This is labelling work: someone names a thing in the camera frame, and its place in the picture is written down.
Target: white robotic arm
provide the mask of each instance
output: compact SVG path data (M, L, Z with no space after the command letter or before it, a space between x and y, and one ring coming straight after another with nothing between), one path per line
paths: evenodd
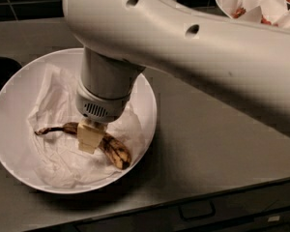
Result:
M206 81L290 116L290 30L203 14L173 0L63 0L84 44L79 111L116 120L145 67Z

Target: white bowl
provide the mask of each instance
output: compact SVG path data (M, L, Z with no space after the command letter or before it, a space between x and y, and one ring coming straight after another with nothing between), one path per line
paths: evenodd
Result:
M233 19L233 16L232 16L232 14L229 14L226 10L224 10L223 8L222 8L222 6L221 6L221 4L219 3L219 1L218 0L215 0L216 1L216 4L217 4L217 6L219 7L219 9L225 14L225 15L227 15L229 18L232 18Z
M128 169L117 172L105 180L74 188L50 187L34 171L38 154L30 149L26 119L39 94L45 66L52 64L79 75L82 53L82 48L75 48L45 55L13 75L0 92L0 161L20 182L34 189L61 194L100 189L123 177L143 157L142 155L138 158ZM143 153L145 154L156 129L157 104L153 90L143 74L136 79L133 89L135 90L132 91L130 102L143 130L145 137Z

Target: paper towel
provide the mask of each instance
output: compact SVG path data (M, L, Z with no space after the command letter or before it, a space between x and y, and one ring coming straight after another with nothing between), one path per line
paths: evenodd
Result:
M34 171L46 184L56 188L94 184L121 171L100 149L93 155L78 150L78 140L74 135L61 131L42 136L34 134L42 128L60 127L81 120L82 115L75 106L76 85L73 74L48 64L40 93L28 116L30 144L41 162ZM106 131L130 149L131 165L146 151L142 128L130 102L123 115L108 124Z

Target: banana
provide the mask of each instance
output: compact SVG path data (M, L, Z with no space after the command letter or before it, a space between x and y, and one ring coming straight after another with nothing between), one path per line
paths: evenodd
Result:
M68 134L77 135L77 122L68 122L62 127L43 128L35 131L36 135L47 134L52 131L63 131ZM105 133L99 148L105 153L108 159L119 169L124 170L131 165L131 153L129 149L118 139L109 133Z
M131 164L131 154L128 148L109 133L105 133L99 145L110 161L119 169L126 169Z

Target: white tissue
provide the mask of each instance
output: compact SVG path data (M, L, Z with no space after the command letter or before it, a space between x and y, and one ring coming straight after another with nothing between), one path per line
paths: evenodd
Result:
M74 75L48 64L41 91L28 116L30 144L41 162L34 170L46 184L56 188L93 184L121 171L100 149L93 155L78 150L78 140L74 135L61 131L42 136L34 134L42 128L81 120L82 116L75 107L76 83ZM130 149L131 166L146 151L142 128L131 103L128 102L123 115L110 123L106 131Z
M290 10L286 0L216 0L218 6L231 18L239 8L246 13L239 20L261 23L264 16L272 24L281 28L290 29Z

